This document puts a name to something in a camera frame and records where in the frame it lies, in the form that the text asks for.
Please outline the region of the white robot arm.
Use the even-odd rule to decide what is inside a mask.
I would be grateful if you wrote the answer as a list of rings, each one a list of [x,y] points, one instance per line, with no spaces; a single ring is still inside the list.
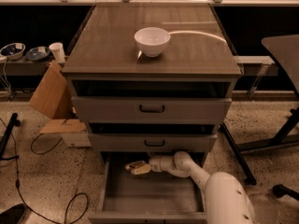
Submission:
[[[225,172],[210,175],[185,151],[173,156],[154,155],[148,161],[126,164],[125,169],[132,175],[152,171],[190,177],[204,193],[207,224],[254,224],[255,211],[240,182]]]

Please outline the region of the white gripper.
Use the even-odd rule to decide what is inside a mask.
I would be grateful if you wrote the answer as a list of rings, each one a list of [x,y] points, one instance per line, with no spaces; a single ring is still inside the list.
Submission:
[[[175,170],[175,164],[172,156],[157,155],[149,159],[149,164],[138,166],[131,170],[132,175],[143,175],[150,171],[172,173]]]

